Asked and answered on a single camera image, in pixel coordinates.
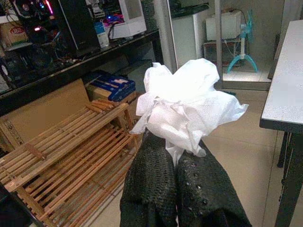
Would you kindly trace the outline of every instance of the white table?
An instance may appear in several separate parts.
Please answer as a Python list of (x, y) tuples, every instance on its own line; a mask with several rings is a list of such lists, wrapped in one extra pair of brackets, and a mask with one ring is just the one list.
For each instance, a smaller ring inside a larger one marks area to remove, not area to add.
[(279, 161), (282, 167), (285, 158), (284, 189), (275, 227), (288, 227), (303, 183), (303, 20), (289, 24), (260, 127), (285, 132)]

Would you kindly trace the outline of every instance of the cardboard box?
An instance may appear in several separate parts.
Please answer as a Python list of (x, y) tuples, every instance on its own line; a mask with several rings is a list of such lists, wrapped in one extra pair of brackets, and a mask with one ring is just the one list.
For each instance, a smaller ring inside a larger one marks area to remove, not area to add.
[(0, 117), (0, 143), (10, 152), (88, 103), (82, 80), (70, 83)]
[(0, 25), (1, 44), (8, 48), (28, 41), (28, 36), (22, 25), (18, 22), (5, 23)]
[(109, 101), (120, 102), (135, 91), (132, 80), (105, 71), (92, 72), (91, 75), (100, 75), (86, 85), (91, 100), (105, 97)]

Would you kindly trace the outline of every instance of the pink light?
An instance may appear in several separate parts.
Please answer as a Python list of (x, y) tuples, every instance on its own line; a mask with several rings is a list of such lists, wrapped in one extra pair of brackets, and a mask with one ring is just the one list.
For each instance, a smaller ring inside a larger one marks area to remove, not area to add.
[(45, 2), (47, 4), (47, 7), (48, 7), (49, 11), (51, 12), (51, 14), (53, 14), (53, 10), (52, 10), (51, 4), (49, 3), (48, 0), (45, 0)]

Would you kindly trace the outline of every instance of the table leg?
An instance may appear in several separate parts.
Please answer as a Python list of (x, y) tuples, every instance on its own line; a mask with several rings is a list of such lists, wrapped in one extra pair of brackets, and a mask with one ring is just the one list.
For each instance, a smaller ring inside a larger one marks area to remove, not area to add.
[(153, 47), (153, 52), (155, 54), (156, 62), (159, 62), (160, 64), (163, 65), (164, 61), (163, 61), (163, 54), (162, 54), (160, 36), (159, 36), (158, 39), (155, 39), (155, 40), (152, 41), (152, 47)]
[(277, 165), (279, 168), (283, 168), (283, 166), (284, 166), (285, 153), (286, 153), (286, 149), (287, 149), (287, 141), (288, 141), (288, 132), (284, 132), (279, 162)]
[(303, 135), (293, 134), (292, 142), (293, 151), (275, 227), (289, 227), (303, 183)]

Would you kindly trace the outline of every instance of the white tissue paper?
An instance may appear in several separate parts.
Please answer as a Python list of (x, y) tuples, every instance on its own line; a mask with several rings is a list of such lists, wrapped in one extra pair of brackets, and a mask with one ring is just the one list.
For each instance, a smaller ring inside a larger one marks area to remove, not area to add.
[(164, 138), (175, 166), (184, 150), (205, 156), (201, 138), (220, 124), (238, 120), (248, 107), (235, 96), (216, 91), (218, 80), (216, 66), (205, 59), (187, 62), (174, 75), (154, 63), (145, 73), (146, 93), (138, 98), (136, 110), (141, 118), (131, 133), (143, 133), (147, 127)]

